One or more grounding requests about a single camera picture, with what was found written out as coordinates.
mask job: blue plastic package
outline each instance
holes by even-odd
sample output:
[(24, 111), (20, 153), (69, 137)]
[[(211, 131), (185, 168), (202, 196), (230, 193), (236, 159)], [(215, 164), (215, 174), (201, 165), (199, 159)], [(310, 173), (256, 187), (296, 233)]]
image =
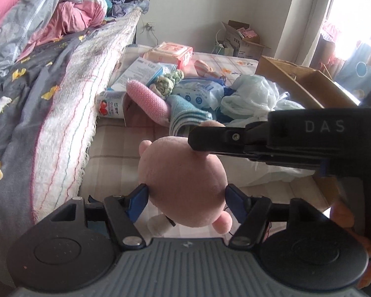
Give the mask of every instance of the blue plastic package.
[(174, 86), (172, 94), (179, 95), (188, 100), (199, 109), (212, 109), (215, 111), (227, 94), (227, 87), (220, 79), (188, 78), (181, 80)]

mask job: plush toy head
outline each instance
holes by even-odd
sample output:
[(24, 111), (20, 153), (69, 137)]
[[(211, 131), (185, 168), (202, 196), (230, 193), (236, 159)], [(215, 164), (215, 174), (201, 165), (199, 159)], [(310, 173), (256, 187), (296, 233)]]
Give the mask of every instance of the plush toy head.
[(220, 233), (232, 226), (225, 205), (226, 172), (216, 155), (196, 152), (184, 137), (168, 136), (139, 146), (139, 183), (150, 201), (175, 223), (189, 227), (212, 224)]

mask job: orange tissue package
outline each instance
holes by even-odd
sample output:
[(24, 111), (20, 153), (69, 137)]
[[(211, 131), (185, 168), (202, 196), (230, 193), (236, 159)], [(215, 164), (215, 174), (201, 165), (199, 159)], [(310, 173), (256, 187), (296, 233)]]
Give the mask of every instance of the orange tissue package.
[(178, 69), (183, 69), (191, 59), (193, 48), (173, 42), (163, 42), (157, 47), (147, 51), (143, 58), (153, 62), (177, 64)]

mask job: plush toy foot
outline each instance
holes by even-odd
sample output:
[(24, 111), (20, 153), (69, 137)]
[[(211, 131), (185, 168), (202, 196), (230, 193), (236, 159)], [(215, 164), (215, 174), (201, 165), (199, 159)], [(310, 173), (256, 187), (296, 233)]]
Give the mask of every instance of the plush toy foot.
[(226, 211), (221, 212), (217, 220), (212, 223), (212, 226), (219, 234), (228, 233), (232, 227), (231, 215)]
[(147, 221), (147, 228), (150, 230), (153, 237), (162, 237), (174, 225), (170, 223), (165, 214), (158, 214)]

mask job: gray ribbed surface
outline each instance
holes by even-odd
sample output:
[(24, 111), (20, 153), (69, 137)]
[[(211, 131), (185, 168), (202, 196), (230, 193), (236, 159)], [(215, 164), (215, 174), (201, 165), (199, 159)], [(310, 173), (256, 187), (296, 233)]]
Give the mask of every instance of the gray ribbed surface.
[[(16, 297), (52, 297), (20, 289)], [(57, 297), (312, 297), (263, 272), (251, 253), (230, 250), (222, 239), (154, 239), (123, 254), (114, 270), (88, 288)], [(325, 297), (361, 297), (355, 289)]]

